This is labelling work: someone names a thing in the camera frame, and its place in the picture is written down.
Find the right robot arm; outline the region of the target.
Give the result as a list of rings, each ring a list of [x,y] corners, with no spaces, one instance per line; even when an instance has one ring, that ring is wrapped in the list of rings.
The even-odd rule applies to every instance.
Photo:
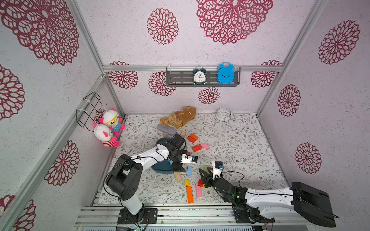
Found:
[[[236,223],[273,224],[277,218],[304,218],[308,222],[335,228],[329,195],[301,182],[277,190],[257,190],[234,186],[223,177],[220,168],[199,170],[206,188],[212,187],[221,198],[231,203]]]

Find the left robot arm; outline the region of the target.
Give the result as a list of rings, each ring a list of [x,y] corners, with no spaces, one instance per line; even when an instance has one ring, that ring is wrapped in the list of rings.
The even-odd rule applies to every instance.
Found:
[[[121,155],[105,178],[105,185],[120,199],[131,215],[143,210],[136,191],[142,173],[157,163],[172,161],[173,172],[184,172],[183,159],[188,155],[186,141],[179,134],[164,138],[152,149],[137,156]]]

